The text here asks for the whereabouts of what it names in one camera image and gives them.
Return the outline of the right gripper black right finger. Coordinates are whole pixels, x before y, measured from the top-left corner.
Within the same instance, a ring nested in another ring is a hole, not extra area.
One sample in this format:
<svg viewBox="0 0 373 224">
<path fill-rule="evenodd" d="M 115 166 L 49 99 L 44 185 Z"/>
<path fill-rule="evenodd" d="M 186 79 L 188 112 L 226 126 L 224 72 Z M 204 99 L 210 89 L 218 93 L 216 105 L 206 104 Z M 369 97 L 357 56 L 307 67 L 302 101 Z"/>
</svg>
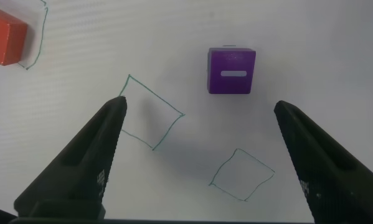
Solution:
<svg viewBox="0 0 373 224">
<path fill-rule="evenodd" d="M 373 223 L 373 172 L 295 105 L 274 113 L 315 223 Z"/>
</svg>

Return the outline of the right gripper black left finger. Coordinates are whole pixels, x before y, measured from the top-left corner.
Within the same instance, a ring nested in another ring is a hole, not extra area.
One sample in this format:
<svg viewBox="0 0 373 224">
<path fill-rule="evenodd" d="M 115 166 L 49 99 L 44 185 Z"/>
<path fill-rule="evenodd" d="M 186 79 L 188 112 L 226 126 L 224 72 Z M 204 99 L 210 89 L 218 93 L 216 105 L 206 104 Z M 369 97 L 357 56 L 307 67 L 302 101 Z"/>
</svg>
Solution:
<svg viewBox="0 0 373 224">
<path fill-rule="evenodd" d="M 14 202 L 27 217 L 46 200 L 101 202 L 126 116 L 124 96 L 107 101 Z"/>
</svg>

